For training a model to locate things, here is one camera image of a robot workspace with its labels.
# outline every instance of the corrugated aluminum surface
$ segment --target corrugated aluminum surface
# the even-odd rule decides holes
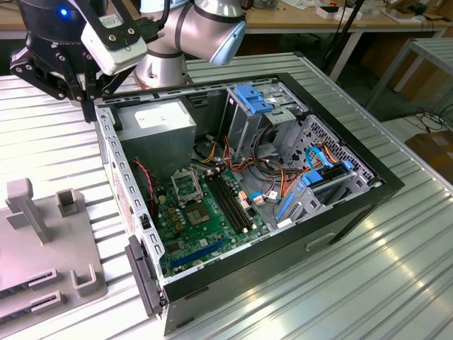
[[[228,67],[195,61],[188,68],[194,81],[289,72],[406,186],[348,238],[168,338],[451,339],[452,187],[304,58],[238,57]],[[126,88],[135,88],[133,80]],[[12,338],[160,339],[160,322],[146,317],[124,253],[93,126],[14,76],[0,78],[0,98],[0,183],[29,176],[37,197],[80,189],[108,283],[100,300]]]
[[[453,38],[414,39],[411,48],[453,76]]]

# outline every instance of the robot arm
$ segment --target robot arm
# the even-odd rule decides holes
[[[11,55],[11,73],[62,100],[80,103],[96,120],[93,100],[112,94],[147,53],[168,18],[134,21],[122,0],[18,0],[26,46]]]
[[[159,17],[163,0],[142,0],[144,17]],[[164,36],[148,43],[148,54],[135,73],[143,87],[167,87],[187,82],[183,53],[214,64],[228,64],[246,32],[239,0],[173,0]]]

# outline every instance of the cardboard box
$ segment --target cardboard box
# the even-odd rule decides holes
[[[453,132],[420,133],[406,140],[421,159],[453,184]]]
[[[445,0],[429,0],[429,2],[426,4],[426,13],[436,14],[444,2]]]
[[[412,19],[415,16],[414,13],[401,13],[400,11],[391,8],[388,8],[386,12],[397,19]]]

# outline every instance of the ventilation grille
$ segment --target ventilation grille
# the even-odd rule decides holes
[[[299,126],[300,125],[303,133],[299,136],[299,140],[296,140],[295,142],[297,144],[293,149],[294,153],[291,154],[285,162],[288,167],[300,167],[302,169],[306,169],[309,166],[305,158],[306,150],[309,147],[314,147],[316,142],[322,142],[327,145],[327,148],[337,161],[350,161],[354,166],[354,171],[363,175],[367,181],[374,177],[371,171],[366,169],[357,160],[354,154],[348,152],[346,148],[340,147],[338,143],[313,118],[308,117],[304,124],[300,123]],[[317,159],[315,152],[310,151],[309,154],[312,160]]]
[[[296,204],[292,207],[292,209],[291,209],[291,211],[289,212],[287,218],[291,218],[291,217],[293,216],[293,214],[296,212],[296,210],[297,210],[298,207],[300,207],[300,204],[296,203]]]

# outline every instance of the blue pcie slot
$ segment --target blue pcie slot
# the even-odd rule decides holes
[[[218,248],[220,248],[220,244],[222,244],[222,242],[225,240],[226,240],[226,238],[220,239],[219,241],[216,241],[215,243],[213,243],[209,246],[206,246],[203,249],[197,250],[195,253],[191,253],[187,256],[181,257],[180,259],[174,260],[171,262],[171,266],[172,267],[182,266],[183,264],[186,264],[187,262],[191,262],[195,259],[198,259],[201,256],[210,254],[213,251],[218,250]]]
[[[286,209],[288,209],[289,204],[291,204],[292,200],[294,200],[294,194],[293,193],[291,193],[291,195],[289,195],[289,197],[286,200],[285,204],[282,206],[282,209],[280,209],[280,211],[278,212],[277,220],[279,220],[282,217],[282,215],[285,213]]]

